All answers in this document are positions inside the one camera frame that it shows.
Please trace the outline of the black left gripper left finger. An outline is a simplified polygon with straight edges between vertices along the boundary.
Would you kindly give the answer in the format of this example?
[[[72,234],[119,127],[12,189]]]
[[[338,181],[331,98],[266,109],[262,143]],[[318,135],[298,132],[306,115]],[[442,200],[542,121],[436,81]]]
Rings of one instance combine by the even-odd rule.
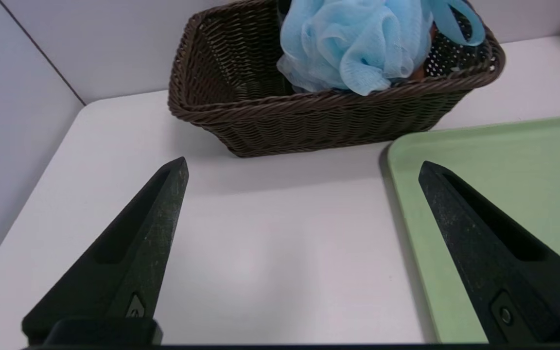
[[[154,320],[184,201],[184,157],[159,168],[22,320],[30,346],[155,346]]]

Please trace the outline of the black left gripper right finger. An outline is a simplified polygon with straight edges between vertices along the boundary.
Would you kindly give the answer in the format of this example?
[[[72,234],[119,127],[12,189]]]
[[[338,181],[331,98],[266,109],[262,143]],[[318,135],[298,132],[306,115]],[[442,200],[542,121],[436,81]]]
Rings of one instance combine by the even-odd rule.
[[[560,255],[453,171],[419,183],[491,344],[560,344]]]

